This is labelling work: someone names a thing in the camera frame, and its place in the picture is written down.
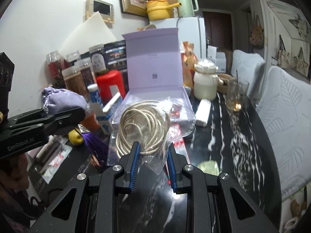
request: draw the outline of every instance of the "electric kettle handle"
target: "electric kettle handle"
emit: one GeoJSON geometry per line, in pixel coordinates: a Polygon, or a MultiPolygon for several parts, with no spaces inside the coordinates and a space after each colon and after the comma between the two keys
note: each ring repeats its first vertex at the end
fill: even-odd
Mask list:
{"type": "Polygon", "coordinates": [[[194,0],[194,3],[195,3],[196,9],[193,8],[193,5],[192,5],[192,9],[193,9],[193,12],[197,12],[197,11],[199,11],[199,4],[198,4],[197,0],[194,0]]]}

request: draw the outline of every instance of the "green electric kettle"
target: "green electric kettle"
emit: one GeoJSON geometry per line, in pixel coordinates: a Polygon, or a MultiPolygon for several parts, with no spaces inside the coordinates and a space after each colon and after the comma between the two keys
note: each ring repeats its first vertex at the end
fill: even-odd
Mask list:
{"type": "Polygon", "coordinates": [[[177,0],[181,6],[178,7],[179,17],[194,17],[194,13],[199,10],[197,0],[193,0],[195,8],[193,8],[192,0],[177,0]]]}

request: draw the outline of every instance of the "gift box lid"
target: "gift box lid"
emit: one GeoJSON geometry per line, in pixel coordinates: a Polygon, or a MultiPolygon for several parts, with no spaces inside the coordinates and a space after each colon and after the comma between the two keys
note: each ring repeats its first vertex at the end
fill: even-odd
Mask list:
{"type": "Polygon", "coordinates": [[[182,86],[178,28],[122,35],[126,41],[129,89],[182,86]]]}

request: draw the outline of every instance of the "yellow fruit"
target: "yellow fruit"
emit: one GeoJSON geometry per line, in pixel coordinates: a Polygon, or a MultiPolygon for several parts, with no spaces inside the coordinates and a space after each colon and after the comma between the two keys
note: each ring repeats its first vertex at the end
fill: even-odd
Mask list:
{"type": "Polygon", "coordinates": [[[81,145],[84,142],[83,137],[76,130],[69,132],[68,138],[73,145],[81,145]]]}

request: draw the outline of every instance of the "purple pouch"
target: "purple pouch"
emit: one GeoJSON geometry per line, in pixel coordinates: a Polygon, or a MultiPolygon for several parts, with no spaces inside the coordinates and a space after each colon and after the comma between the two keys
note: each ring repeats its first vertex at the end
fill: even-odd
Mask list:
{"type": "Polygon", "coordinates": [[[54,115],[75,108],[86,110],[83,96],[67,89],[45,88],[42,92],[43,108],[48,115],[54,115]]]}

